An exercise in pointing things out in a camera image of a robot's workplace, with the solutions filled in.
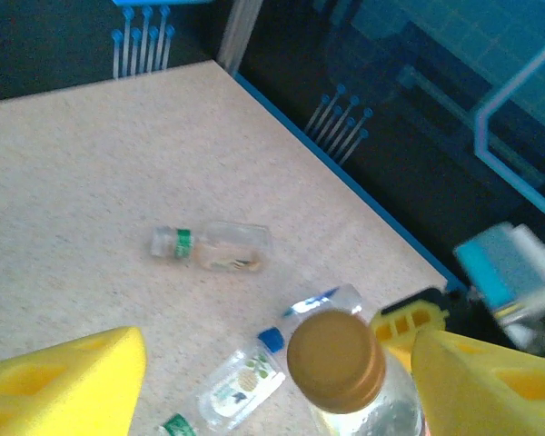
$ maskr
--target plastic bottle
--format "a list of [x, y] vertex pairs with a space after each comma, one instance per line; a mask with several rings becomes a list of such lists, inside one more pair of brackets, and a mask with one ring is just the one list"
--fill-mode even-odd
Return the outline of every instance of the plastic bottle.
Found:
[[272, 238], [260, 225], [212, 222], [199, 232], [158, 227], [151, 254], [157, 257], [192, 258], [208, 270], [260, 271], [270, 259]]
[[292, 335], [287, 364], [322, 434], [425, 434], [410, 374], [360, 317], [340, 310], [313, 314]]
[[240, 424], [281, 386], [285, 374], [273, 358], [283, 344], [261, 337], [237, 350], [155, 434], [162, 436], [224, 435]]

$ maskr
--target table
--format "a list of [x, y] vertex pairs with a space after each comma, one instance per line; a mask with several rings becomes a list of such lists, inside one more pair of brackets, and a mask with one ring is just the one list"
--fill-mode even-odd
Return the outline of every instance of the table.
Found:
[[[270, 226], [262, 274], [148, 255], [152, 229]], [[139, 326], [145, 434], [291, 303], [341, 282], [376, 310], [444, 279], [216, 63], [0, 103], [0, 360]], [[235, 434], [312, 434], [290, 381]]]

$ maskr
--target bottle cap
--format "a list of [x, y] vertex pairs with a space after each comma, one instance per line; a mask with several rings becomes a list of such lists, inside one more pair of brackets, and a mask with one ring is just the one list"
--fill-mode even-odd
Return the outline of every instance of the bottle cap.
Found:
[[382, 388], [385, 357], [377, 338], [358, 317], [325, 311], [305, 320], [287, 350], [295, 383], [322, 410], [351, 413]]
[[279, 352], [282, 350], [282, 347], [284, 347], [284, 339], [282, 338], [281, 332], [276, 327], [260, 332], [258, 339], [260, 339], [269, 352], [273, 354]]

